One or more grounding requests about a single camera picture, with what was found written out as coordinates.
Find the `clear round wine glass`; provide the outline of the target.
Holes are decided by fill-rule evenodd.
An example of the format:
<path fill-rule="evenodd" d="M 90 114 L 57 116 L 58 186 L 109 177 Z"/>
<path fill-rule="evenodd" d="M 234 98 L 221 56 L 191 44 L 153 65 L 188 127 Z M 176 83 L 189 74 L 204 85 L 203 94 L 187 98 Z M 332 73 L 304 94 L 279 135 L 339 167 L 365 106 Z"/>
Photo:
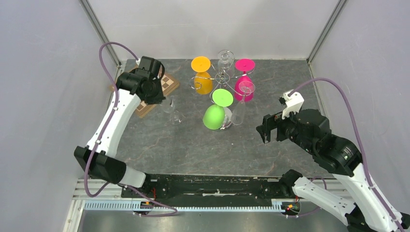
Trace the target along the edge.
<path fill-rule="evenodd" d="M 176 99 L 174 96 L 167 96 L 160 103 L 161 109 L 168 115 L 172 124 L 180 124 L 182 121 L 181 113 L 176 110 Z"/>

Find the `clear ribbed flute glass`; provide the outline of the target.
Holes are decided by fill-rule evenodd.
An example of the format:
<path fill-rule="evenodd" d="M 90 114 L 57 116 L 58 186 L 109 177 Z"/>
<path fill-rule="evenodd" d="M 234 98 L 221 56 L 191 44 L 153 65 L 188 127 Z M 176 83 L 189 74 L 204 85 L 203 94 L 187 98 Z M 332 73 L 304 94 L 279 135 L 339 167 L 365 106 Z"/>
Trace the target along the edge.
<path fill-rule="evenodd" d="M 238 126 L 243 123 L 246 112 L 245 98 L 251 95 L 254 91 L 255 85 L 251 81 L 240 82 L 237 93 L 241 96 L 241 100 L 237 103 L 233 110 L 231 118 L 232 124 Z"/>

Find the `green plastic wine glass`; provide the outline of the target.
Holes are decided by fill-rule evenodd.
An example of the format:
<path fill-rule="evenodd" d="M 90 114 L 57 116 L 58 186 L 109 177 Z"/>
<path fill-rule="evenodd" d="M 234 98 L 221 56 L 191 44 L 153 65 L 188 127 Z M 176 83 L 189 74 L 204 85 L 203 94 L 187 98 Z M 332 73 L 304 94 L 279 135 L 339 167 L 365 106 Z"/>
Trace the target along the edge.
<path fill-rule="evenodd" d="M 203 116 L 203 124 L 210 130 L 219 130 L 226 127 L 229 121 L 229 114 L 226 110 L 233 103 L 233 95 L 226 89 L 216 89 L 211 94 L 213 104 L 209 106 Z"/>

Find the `chrome wire wine glass rack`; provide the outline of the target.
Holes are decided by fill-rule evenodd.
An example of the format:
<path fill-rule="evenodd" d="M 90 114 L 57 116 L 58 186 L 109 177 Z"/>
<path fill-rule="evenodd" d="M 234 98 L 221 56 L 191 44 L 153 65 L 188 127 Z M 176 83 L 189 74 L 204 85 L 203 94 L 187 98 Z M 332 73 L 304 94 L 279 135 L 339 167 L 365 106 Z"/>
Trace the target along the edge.
<path fill-rule="evenodd" d="M 228 113 L 229 116 L 230 116 L 229 121 L 228 121 L 228 123 L 226 124 L 226 127 L 221 128 L 221 129 L 219 129 L 218 131 L 220 131 L 220 130 L 221 130 L 221 131 L 222 131 L 222 130 L 226 130 L 226 129 L 228 129 L 230 126 L 234 125 L 234 124 L 232 124 L 232 121 L 231 121 L 232 113 L 233 113 L 233 110 L 234 110 L 235 106 L 236 106 L 237 103 L 239 102 L 239 101 L 237 101 L 237 100 L 235 99 L 235 97 L 234 97 L 234 93 L 235 93 L 234 87 L 235 87 L 235 84 L 236 84 L 238 78 L 239 78 L 239 77 L 241 76 L 241 74 L 242 74 L 241 71 L 239 71 L 239 70 L 237 70 L 237 69 L 235 68 L 235 63 L 236 63 L 237 61 L 238 61 L 238 60 L 235 59 L 235 60 L 234 60 L 234 63 L 233 63 L 234 76 L 233 76 L 232 78 L 228 77 L 227 75 L 218 74 L 218 72 L 217 72 L 217 64 L 218 64 L 218 63 L 216 64 L 216 66 L 214 66 L 213 63 L 211 62 L 211 68 L 207 71 L 207 72 L 210 74 L 210 76 L 212 77 L 212 81 L 213 81 L 213 89 L 212 89 L 212 91 L 211 91 L 209 94 L 207 94 L 207 95 L 209 96 L 210 100 L 211 100 L 211 94 L 212 94 L 216 89 L 219 89 L 219 88 L 226 89 L 226 90 L 228 90 L 229 92 L 231 92 L 232 95 L 233 95 L 233 99 L 234 99 L 232 105 L 230 105 L 230 106 L 228 107 L 228 109 L 226 110 L 226 113 Z M 194 89 L 194 87 L 193 87 L 193 79 L 194 79 L 194 77 L 192 77 L 192 78 L 190 79 L 190 87 L 191 87 L 192 89 Z"/>

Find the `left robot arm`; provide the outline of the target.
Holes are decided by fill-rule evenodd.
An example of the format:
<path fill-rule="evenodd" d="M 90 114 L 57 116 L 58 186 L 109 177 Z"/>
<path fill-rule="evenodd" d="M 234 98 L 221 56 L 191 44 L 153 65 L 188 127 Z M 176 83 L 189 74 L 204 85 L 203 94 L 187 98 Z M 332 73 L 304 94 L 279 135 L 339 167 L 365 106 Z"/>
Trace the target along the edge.
<path fill-rule="evenodd" d="M 164 65 L 159 60 L 143 56 L 137 68 L 117 78 L 114 97 L 100 126 L 84 147 L 77 146 L 74 151 L 74 157 L 87 176 L 132 186 L 140 197 L 151 193 L 152 185 L 146 181 L 146 174 L 115 156 L 137 106 L 141 102 L 160 104 L 165 99 L 161 83 L 164 73 Z"/>

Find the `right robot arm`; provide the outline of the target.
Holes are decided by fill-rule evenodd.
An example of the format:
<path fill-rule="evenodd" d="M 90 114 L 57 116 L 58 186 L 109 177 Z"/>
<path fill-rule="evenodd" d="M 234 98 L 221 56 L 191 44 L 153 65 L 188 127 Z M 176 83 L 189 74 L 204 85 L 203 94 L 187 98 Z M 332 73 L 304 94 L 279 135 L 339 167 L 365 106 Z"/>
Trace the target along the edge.
<path fill-rule="evenodd" d="M 316 109 L 305 109 L 283 118 L 282 113 L 265 115 L 256 128 L 264 143 L 276 130 L 278 142 L 290 140 L 309 153 L 313 160 L 332 174 L 351 195 L 351 200 L 316 186 L 295 170 L 279 180 L 279 191 L 285 197 L 305 198 L 338 218 L 351 232 L 394 232 L 410 227 L 410 217 L 387 202 L 371 187 L 365 174 L 364 159 L 356 145 L 332 134 L 328 118 Z"/>

